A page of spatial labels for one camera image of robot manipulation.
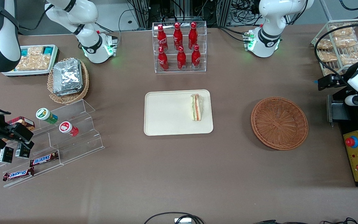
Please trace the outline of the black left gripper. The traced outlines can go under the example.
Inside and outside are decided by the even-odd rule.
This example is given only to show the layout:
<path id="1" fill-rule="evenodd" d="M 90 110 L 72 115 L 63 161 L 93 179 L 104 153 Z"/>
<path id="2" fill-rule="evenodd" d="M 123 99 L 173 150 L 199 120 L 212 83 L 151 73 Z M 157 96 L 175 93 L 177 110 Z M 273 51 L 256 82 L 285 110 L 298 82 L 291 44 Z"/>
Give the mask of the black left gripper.
<path id="1" fill-rule="evenodd" d="M 347 81 L 350 79 L 349 75 L 326 75 L 317 81 L 318 91 L 322 91 L 327 88 L 339 88 L 347 86 Z"/>

